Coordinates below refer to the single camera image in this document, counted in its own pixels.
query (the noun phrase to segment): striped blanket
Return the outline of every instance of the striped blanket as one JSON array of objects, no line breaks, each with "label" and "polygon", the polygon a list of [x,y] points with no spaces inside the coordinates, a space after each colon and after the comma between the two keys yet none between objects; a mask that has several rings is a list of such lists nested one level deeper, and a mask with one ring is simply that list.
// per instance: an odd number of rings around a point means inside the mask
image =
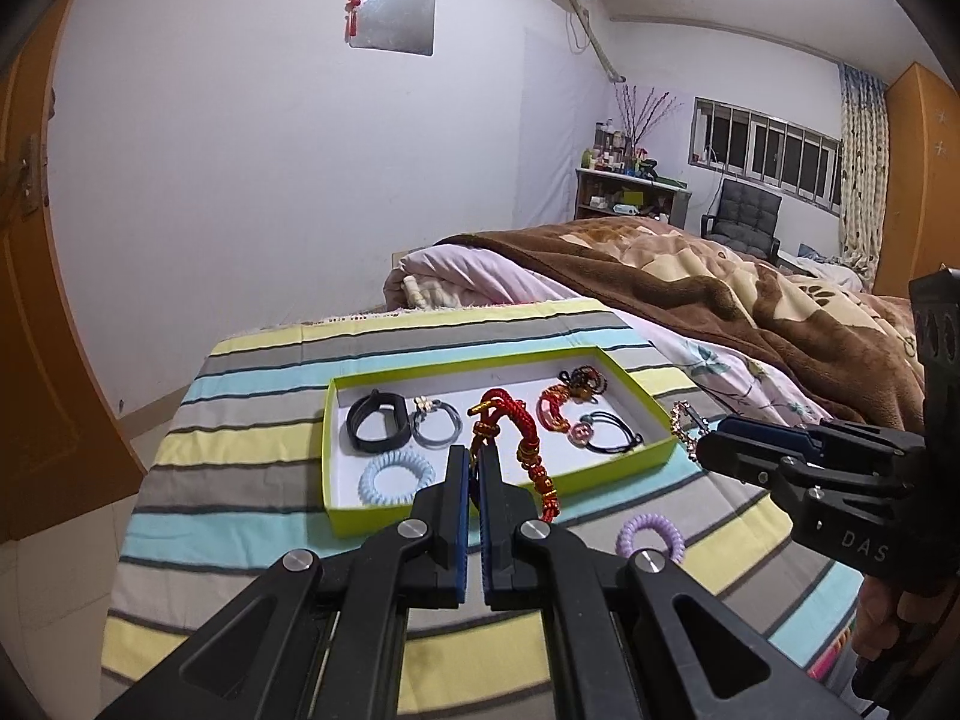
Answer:
[{"label": "striped blanket", "polygon": [[[667,410],[682,398],[709,420],[724,413],[587,298],[300,325],[219,344],[176,413],[128,525],[104,628],[104,702],[287,550],[323,557],[357,546],[333,536],[320,497],[331,377],[576,346],[604,348]],[[788,518],[763,490],[705,474],[679,447],[650,474],[563,498],[560,522],[613,552],[621,524],[639,512],[669,517],[688,545],[685,570],[796,664],[814,664],[850,621],[859,575],[789,541]],[[637,545],[656,545],[656,537]],[[467,603],[410,614],[398,710],[553,717],[539,616],[484,606],[475,530]]]}]

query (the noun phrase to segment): brown blanket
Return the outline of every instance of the brown blanket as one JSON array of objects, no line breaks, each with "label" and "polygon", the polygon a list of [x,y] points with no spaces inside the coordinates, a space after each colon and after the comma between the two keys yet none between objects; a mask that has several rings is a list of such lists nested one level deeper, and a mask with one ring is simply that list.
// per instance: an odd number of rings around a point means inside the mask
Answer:
[{"label": "brown blanket", "polygon": [[457,235],[582,295],[779,367],[837,418],[923,428],[909,304],[785,276],[656,220]]}]

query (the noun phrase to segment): blue spiral hair tie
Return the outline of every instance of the blue spiral hair tie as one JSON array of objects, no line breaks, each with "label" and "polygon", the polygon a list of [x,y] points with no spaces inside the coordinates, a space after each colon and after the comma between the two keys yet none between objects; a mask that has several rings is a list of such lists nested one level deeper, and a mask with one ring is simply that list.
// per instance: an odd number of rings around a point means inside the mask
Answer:
[{"label": "blue spiral hair tie", "polygon": [[[416,488],[404,495],[384,495],[381,493],[376,488],[376,475],[390,466],[407,469],[416,476]],[[382,455],[377,455],[367,464],[363,475],[360,477],[357,493],[360,495],[360,500],[368,506],[402,506],[413,503],[416,491],[432,485],[435,478],[436,474],[434,474],[433,466],[419,452],[414,452],[411,449],[394,449],[390,452],[384,452]]]}]

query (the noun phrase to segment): hand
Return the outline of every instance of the hand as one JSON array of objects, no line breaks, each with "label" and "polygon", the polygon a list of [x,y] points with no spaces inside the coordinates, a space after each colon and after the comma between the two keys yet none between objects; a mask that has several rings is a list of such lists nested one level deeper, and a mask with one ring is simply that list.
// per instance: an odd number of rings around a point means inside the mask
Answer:
[{"label": "hand", "polygon": [[[860,586],[856,605],[856,627],[853,629],[853,651],[868,661],[875,661],[899,638],[896,618],[908,623],[936,624],[953,597],[957,580],[951,581],[936,598],[900,593],[879,579],[866,577]],[[960,641],[960,603],[953,605],[947,621],[918,659],[911,674],[923,674],[938,666],[953,652]]]}]

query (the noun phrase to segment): metal screw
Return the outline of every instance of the metal screw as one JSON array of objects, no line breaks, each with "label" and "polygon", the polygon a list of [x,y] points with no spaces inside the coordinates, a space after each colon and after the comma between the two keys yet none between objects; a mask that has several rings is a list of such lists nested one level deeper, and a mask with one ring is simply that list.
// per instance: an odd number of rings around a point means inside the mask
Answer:
[{"label": "metal screw", "polygon": [[426,535],[426,523],[422,519],[405,519],[397,525],[397,533],[404,538],[420,538]]},{"label": "metal screw", "polygon": [[666,557],[656,549],[641,549],[634,555],[637,568],[647,574],[659,574],[666,567]]},{"label": "metal screw", "polygon": [[283,556],[283,567],[288,571],[305,571],[313,565],[313,555],[307,549],[292,549]]},{"label": "metal screw", "polygon": [[541,519],[528,519],[520,526],[520,533],[523,533],[526,538],[540,541],[541,538],[547,538],[550,535],[550,526]]}]

